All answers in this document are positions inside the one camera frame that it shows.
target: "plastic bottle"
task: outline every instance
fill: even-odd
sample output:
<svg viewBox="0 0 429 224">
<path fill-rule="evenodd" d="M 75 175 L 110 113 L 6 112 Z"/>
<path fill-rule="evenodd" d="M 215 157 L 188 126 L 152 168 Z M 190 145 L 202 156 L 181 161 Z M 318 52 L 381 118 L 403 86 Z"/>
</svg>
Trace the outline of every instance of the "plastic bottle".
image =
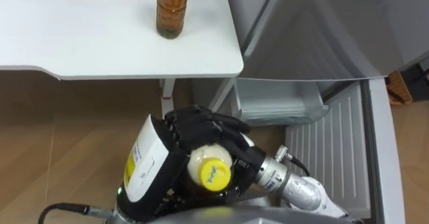
<svg viewBox="0 0 429 224">
<path fill-rule="evenodd" d="M 158 0 L 156 29 L 167 38 L 174 39 L 183 29 L 187 0 Z"/>
<path fill-rule="evenodd" d="M 228 151 L 218 144 L 212 144 L 191 152 L 188 173 L 195 184 L 217 192 L 228 186 L 232 165 L 233 160 Z"/>
</svg>

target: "black cable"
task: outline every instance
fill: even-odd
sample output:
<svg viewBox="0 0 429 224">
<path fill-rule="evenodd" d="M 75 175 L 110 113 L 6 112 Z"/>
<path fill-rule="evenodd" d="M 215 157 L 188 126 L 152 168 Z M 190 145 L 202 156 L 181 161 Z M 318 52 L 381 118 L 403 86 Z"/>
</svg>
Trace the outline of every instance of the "black cable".
<svg viewBox="0 0 429 224">
<path fill-rule="evenodd" d="M 46 207 L 42 213 L 40 213 L 38 224 L 44 224 L 46 215 L 52 210 L 63 210 L 71 211 L 74 213 L 80 213 L 86 215 L 89 212 L 90 207 L 88 205 L 73 204 L 73 203 L 56 203 Z"/>
<path fill-rule="evenodd" d="M 301 161 L 297 159 L 295 156 L 292 156 L 292 159 L 290 160 L 290 162 L 300 167 L 306 173 L 307 176 L 310 176 L 310 171 L 308 171 L 307 167 L 303 163 L 301 163 Z"/>
</svg>

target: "yellow label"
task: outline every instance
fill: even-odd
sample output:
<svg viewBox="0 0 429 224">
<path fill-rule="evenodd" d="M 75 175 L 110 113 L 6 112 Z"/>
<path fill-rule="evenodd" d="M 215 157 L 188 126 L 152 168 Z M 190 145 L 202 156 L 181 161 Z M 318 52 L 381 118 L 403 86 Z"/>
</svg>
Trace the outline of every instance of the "yellow label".
<svg viewBox="0 0 429 224">
<path fill-rule="evenodd" d="M 125 183 L 125 186 L 128 186 L 129 179 L 131 178 L 131 175 L 133 175 L 134 169 L 134 157 L 133 152 L 131 152 L 128 156 L 127 165 L 125 166 L 125 172 L 123 174 L 123 181 Z"/>
</svg>

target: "crisper drawer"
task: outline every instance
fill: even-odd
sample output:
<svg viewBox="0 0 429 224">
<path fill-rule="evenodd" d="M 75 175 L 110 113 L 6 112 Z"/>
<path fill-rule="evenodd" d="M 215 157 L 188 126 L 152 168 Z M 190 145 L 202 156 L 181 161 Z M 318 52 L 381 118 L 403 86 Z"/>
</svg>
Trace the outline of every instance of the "crisper drawer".
<svg viewBox="0 0 429 224">
<path fill-rule="evenodd" d="M 316 82 L 242 78 L 234 82 L 218 110 L 253 126 L 309 123 L 327 111 Z"/>
<path fill-rule="evenodd" d="M 285 145 L 333 201 L 367 223 L 405 223 L 400 165 L 384 80 L 361 80 L 318 121 L 286 128 Z M 293 165 L 289 167 L 300 173 Z"/>
</svg>

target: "glass bottle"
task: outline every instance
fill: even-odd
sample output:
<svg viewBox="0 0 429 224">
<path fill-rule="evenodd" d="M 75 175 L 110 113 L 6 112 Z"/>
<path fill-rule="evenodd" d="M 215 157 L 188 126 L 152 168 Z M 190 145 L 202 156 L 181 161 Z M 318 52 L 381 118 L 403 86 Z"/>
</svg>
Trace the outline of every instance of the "glass bottle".
<svg viewBox="0 0 429 224">
<path fill-rule="evenodd" d="M 167 38 L 174 39 L 183 29 L 187 0 L 158 0 L 156 29 Z"/>
</svg>

